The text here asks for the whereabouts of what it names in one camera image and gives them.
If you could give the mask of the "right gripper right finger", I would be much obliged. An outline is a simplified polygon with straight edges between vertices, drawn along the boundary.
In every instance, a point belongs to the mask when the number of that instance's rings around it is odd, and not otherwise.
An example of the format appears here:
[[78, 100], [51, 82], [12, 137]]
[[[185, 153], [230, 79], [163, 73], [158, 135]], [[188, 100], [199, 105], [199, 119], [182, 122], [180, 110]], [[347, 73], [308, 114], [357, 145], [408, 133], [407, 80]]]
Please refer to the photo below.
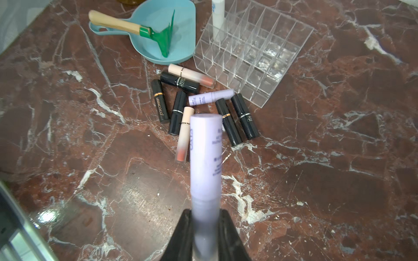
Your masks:
[[251, 261], [229, 212], [220, 210], [218, 221], [218, 260]]

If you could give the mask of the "white lip balm tube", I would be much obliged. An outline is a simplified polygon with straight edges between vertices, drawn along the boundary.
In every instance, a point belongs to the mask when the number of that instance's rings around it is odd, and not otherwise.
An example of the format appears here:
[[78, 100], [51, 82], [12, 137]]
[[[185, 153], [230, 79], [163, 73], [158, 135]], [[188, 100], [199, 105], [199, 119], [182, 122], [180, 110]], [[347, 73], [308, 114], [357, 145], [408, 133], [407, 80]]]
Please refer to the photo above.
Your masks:
[[213, 40], [220, 43], [224, 39], [225, 1], [212, 0]]

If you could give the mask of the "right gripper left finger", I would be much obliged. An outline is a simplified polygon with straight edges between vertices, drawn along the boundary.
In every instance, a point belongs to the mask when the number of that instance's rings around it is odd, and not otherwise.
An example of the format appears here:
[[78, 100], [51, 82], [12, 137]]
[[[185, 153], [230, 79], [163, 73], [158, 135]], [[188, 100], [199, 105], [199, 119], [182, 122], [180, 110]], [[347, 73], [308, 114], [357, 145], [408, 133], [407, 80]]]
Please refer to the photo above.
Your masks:
[[192, 261], [193, 238], [192, 211], [185, 209], [160, 261]]

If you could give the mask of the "lavender lip balm tube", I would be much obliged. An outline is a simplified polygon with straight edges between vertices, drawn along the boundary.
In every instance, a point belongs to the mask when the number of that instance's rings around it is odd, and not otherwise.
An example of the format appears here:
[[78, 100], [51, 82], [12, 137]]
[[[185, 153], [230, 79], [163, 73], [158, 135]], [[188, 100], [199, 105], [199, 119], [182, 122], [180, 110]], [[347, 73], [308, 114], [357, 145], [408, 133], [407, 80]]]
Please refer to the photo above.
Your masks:
[[217, 254], [217, 226], [222, 193], [222, 117], [196, 114], [190, 119], [190, 194], [194, 253], [198, 261]]

